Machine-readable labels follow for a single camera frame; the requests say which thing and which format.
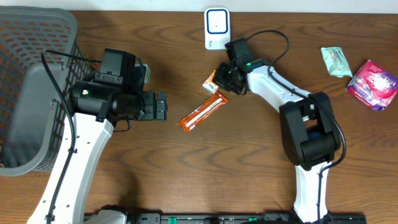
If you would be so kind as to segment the orange white small packet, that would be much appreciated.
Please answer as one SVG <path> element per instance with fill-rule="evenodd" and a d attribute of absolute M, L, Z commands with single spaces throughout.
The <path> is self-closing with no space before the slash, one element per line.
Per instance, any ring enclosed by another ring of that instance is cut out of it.
<path fill-rule="evenodd" d="M 211 94 L 215 94 L 219 86 L 213 81 L 213 78 L 215 77 L 216 70 L 213 70 L 211 75 L 203 82 L 202 87 L 206 90 L 209 91 Z"/>

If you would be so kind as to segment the orange snack bar wrapper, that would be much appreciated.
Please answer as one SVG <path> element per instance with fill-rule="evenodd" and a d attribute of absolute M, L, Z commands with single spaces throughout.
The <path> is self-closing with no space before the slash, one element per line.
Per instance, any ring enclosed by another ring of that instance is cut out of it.
<path fill-rule="evenodd" d="M 220 92 L 209 97 L 202 105 L 193 110 L 189 115 L 181 119 L 177 125 L 186 133 L 190 133 L 197 125 L 207 119 L 217 109 L 227 104 L 229 99 Z"/>

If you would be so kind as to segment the mint green tissue packet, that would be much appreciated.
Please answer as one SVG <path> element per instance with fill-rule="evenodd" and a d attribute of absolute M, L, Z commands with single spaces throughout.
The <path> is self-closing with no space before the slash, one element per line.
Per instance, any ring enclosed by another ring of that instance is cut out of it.
<path fill-rule="evenodd" d="M 341 47 L 322 47 L 321 53 L 326 69 L 331 76 L 338 78 L 353 77 Z"/>

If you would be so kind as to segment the purple snack packet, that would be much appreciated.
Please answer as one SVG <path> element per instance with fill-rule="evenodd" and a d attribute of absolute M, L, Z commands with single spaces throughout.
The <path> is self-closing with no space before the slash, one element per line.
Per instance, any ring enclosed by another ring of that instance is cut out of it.
<path fill-rule="evenodd" d="M 372 110 L 381 111 L 397 94 L 397 77 L 368 60 L 349 82 L 346 91 Z"/>

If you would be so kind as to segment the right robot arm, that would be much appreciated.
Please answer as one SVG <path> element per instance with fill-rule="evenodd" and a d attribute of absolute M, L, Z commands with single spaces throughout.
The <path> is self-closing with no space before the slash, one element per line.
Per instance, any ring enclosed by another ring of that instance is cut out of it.
<path fill-rule="evenodd" d="M 213 81 L 238 95 L 251 91 L 279 113 L 284 152 L 295 167 L 294 212 L 303 223 L 323 223 L 328 214 L 327 175 L 341 146 L 329 97 L 290 83 L 272 63 L 256 59 L 244 38 L 225 48 L 229 62 L 220 64 Z"/>

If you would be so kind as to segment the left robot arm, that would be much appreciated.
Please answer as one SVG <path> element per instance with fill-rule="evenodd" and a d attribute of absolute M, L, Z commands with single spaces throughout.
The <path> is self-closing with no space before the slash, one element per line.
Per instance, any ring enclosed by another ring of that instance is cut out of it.
<path fill-rule="evenodd" d="M 62 143 L 44 194 L 29 223 L 131 223 L 129 212 L 107 205 L 85 217 L 99 159 L 120 121 L 165 121 L 166 94 L 145 91 L 149 67 L 134 54 L 107 48 L 101 67 L 68 89 Z"/>

